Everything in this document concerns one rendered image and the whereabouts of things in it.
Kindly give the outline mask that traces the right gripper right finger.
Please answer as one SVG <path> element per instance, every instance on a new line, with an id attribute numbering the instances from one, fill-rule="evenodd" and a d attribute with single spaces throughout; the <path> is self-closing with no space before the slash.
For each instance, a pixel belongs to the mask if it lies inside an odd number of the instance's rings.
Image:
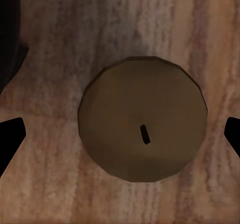
<path id="1" fill-rule="evenodd" d="M 224 135 L 240 157 L 240 119 L 229 117 L 225 125 Z"/>

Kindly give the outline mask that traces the pillar candle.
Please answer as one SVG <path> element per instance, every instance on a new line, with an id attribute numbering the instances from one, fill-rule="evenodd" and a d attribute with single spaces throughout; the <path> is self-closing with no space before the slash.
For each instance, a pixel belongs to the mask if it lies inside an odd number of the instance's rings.
<path id="1" fill-rule="evenodd" d="M 200 86 L 160 57 L 130 56 L 104 67 L 80 101 L 78 134 L 89 157 L 131 183 L 177 175 L 207 135 Z"/>

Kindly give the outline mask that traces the cauldron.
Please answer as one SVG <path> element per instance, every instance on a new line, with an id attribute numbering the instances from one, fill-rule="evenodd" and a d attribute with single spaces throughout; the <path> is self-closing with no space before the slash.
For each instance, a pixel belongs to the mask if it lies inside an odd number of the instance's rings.
<path id="1" fill-rule="evenodd" d="M 21 0 L 0 0 L 0 95 L 17 74 L 28 53 L 19 44 Z"/>

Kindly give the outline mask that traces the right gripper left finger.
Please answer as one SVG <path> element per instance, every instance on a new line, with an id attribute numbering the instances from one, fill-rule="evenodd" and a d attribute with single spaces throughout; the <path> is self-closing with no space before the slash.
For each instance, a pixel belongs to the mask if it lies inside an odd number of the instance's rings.
<path id="1" fill-rule="evenodd" d="M 22 117 L 0 123 L 0 177 L 26 137 Z"/>

